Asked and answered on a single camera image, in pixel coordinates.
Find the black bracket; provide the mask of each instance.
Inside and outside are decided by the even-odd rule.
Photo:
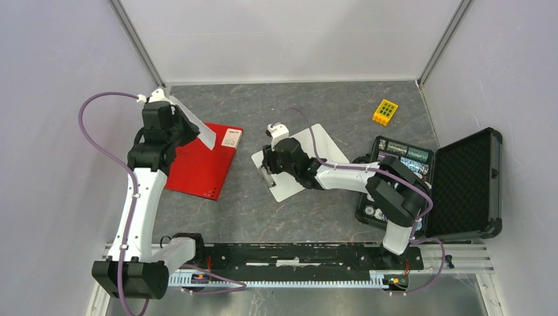
[[[454,269],[455,266],[453,265],[453,263],[451,262],[451,260],[453,259],[452,255],[445,255],[445,262],[447,262],[447,265],[449,266],[450,269]]]
[[[91,268],[93,278],[109,293],[118,296],[118,261],[95,261]],[[126,298],[161,299],[168,287],[169,273],[163,261],[154,263],[124,262],[122,283]]]

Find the speckled floor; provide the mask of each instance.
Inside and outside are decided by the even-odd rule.
[[[173,87],[205,122],[241,126],[244,134],[218,201],[165,190],[153,240],[200,232],[206,242],[376,241],[384,232],[355,219],[356,192],[305,190],[277,203],[250,157],[269,143],[265,126],[288,107],[321,123],[349,160],[370,151],[377,135],[436,149],[414,82],[322,82]],[[371,120],[381,100],[399,105],[387,127]],[[306,128],[296,113],[282,119],[292,134]]]

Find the case lid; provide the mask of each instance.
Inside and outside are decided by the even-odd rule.
[[[434,154],[425,234],[443,240],[491,238],[501,231],[501,134],[487,128]]]

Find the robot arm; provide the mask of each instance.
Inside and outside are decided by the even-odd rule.
[[[168,286],[169,275],[194,258],[200,236],[178,234],[167,247],[152,254],[151,237],[161,192],[176,157],[176,148],[192,142],[200,133],[177,104],[157,89],[141,112],[143,128],[138,131],[128,152],[128,166],[138,178],[136,208],[125,241],[124,293],[127,298],[161,298]],[[128,177],[126,202],[120,226],[106,261],[95,261],[91,273],[112,296],[118,296],[116,265],[122,247],[126,219],[133,200],[132,179]]]
[[[263,148],[262,165],[268,174],[286,172],[307,189],[344,189],[368,194],[388,218],[382,247],[396,256],[405,252],[415,219],[426,202],[408,187],[385,175],[366,170],[387,171],[429,194],[428,186],[403,163],[395,157],[386,157],[381,163],[329,162],[333,165],[331,167],[323,165],[317,158],[310,158],[296,139],[289,138],[284,125],[268,126],[267,134],[272,141],[271,145]]]

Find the screw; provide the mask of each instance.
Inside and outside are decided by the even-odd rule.
[[[367,215],[370,215],[370,216],[371,216],[371,215],[374,215],[374,212],[375,212],[375,210],[374,210],[373,207],[371,207],[371,206],[366,206],[366,208],[365,208],[365,213],[366,213]]]

